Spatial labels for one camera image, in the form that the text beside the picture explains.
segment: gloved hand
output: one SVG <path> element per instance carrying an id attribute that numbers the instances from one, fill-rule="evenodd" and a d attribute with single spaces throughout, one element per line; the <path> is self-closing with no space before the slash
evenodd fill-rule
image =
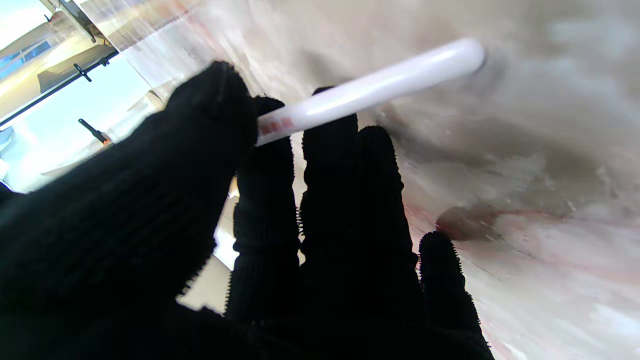
<path id="1" fill-rule="evenodd" d="M 133 134 L 0 208 L 0 306 L 173 301 L 211 256 L 229 182 L 255 144 L 253 99 L 222 62 Z"/>
<path id="2" fill-rule="evenodd" d="M 256 103 L 259 114 L 283 106 L 268 98 Z M 238 170 L 239 256 L 225 316 L 244 322 L 375 316 L 432 323 L 481 339 L 458 257 L 444 234 L 422 239 L 418 280 L 387 132 L 376 126 L 358 132 L 357 117 L 350 115 L 305 131 L 303 150 L 301 266 L 289 139 L 254 149 Z"/>

